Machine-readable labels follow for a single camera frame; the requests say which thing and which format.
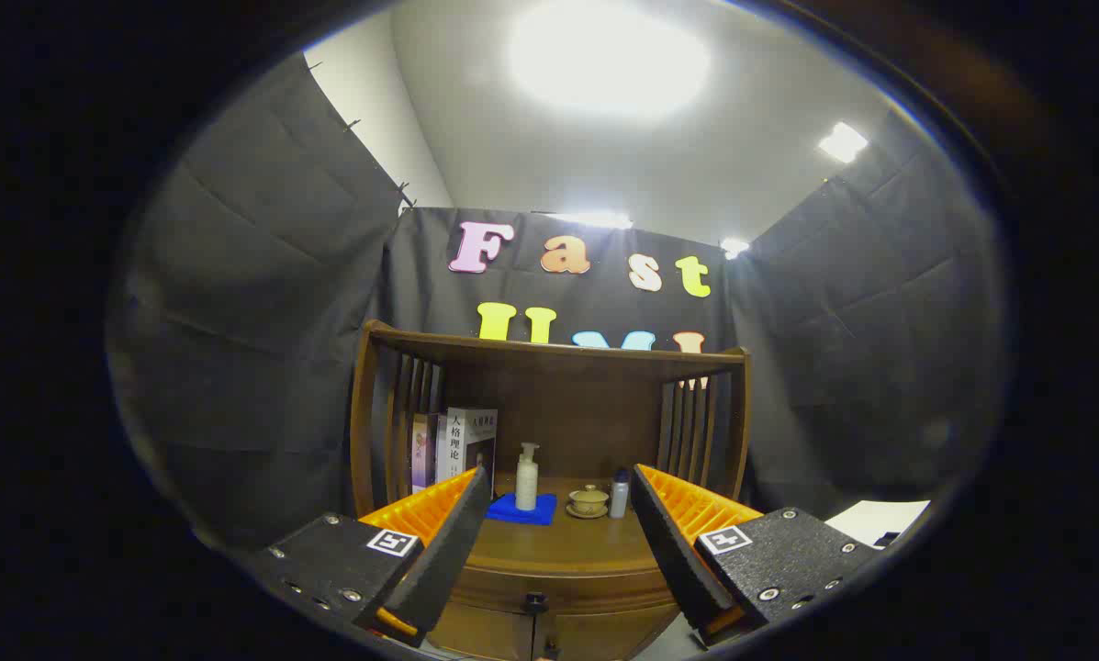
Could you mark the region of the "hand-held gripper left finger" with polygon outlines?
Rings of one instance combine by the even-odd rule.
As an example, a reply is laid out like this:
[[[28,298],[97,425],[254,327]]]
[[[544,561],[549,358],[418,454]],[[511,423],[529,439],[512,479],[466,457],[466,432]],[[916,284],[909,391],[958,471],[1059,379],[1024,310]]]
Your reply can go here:
[[[360,518],[323,514],[243,549],[241,565],[332,632],[418,648],[443,615],[491,499],[488,470],[466,470]]]

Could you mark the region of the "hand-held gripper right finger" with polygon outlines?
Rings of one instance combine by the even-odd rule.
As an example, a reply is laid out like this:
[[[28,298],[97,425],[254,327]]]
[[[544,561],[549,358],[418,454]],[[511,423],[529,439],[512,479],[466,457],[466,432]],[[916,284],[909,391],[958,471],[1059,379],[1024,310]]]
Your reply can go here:
[[[650,465],[634,466],[630,499],[671,599],[708,647],[842,593],[880,553],[798,508],[751,510]]]

